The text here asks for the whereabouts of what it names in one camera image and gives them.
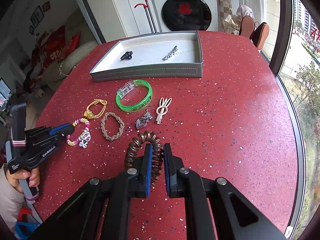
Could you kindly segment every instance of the fingernail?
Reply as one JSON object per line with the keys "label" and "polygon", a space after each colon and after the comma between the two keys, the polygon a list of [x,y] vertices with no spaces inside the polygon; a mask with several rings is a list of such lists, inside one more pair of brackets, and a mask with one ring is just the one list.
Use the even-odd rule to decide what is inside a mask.
{"label": "fingernail", "polygon": [[28,178],[28,177],[30,176],[30,173],[27,172],[27,171],[24,171],[24,172],[22,173],[22,175],[23,175],[24,178]]}

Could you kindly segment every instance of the clear plastic clasp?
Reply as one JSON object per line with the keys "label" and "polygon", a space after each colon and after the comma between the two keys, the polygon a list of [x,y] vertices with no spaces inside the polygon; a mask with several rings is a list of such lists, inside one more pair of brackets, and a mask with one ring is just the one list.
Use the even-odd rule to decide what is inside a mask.
{"label": "clear plastic clasp", "polygon": [[130,91],[132,91],[137,85],[134,83],[134,80],[128,82],[125,84],[122,88],[120,88],[117,91],[117,95],[120,96],[120,98],[123,98],[126,94],[128,94]]}

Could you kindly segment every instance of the yellow hair tie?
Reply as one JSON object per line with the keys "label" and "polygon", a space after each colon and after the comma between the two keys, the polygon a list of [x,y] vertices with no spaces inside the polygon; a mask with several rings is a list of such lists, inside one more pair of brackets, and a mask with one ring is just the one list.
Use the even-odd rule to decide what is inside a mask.
{"label": "yellow hair tie", "polygon": [[[103,109],[97,115],[93,115],[93,113],[89,110],[90,106],[96,105],[98,103],[103,104]],[[84,112],[84,117],[88,117],[89,119],[97,119],[101,117],[106,109],[107,101],[101,99],[95,99],[90,105],[87,106],[87,110]]]}

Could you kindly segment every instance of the green wristband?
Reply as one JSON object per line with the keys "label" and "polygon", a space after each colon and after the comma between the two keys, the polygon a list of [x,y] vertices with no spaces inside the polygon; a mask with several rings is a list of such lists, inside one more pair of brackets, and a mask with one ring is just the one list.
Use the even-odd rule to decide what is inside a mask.
{"label": "green wristband", "polygon": [[[137,86],[143,86],[143,87],[148,88],[149,92],[146,95],[146,97],[141,102],[139,102],[133,106],[121,105],[121,103],[120,103],[121,98],[123,98],[126,94],[128,94],[131,90],[133,90]],[[151,99],[152,99],[152,88],[151,88],[150,84],[144,80],[133,80],[118,90],[117,96],[116,96],[116,103],[120,107],[121,110],[131,113],[131,112],[137,112],[137,111],[145,108],[150,103]]]}

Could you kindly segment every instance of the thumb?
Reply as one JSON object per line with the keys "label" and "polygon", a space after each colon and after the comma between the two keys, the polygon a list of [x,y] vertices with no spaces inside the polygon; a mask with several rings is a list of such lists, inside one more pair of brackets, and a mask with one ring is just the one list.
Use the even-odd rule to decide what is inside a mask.
{"label": "thumb", "polygon": [[7,170],[7,180],[11,186],[17,187],[19,185],[18,179],[26,179],[30,177],[30,172],[25,170],[17,171],[14,174],[10,174],[9,170]]}

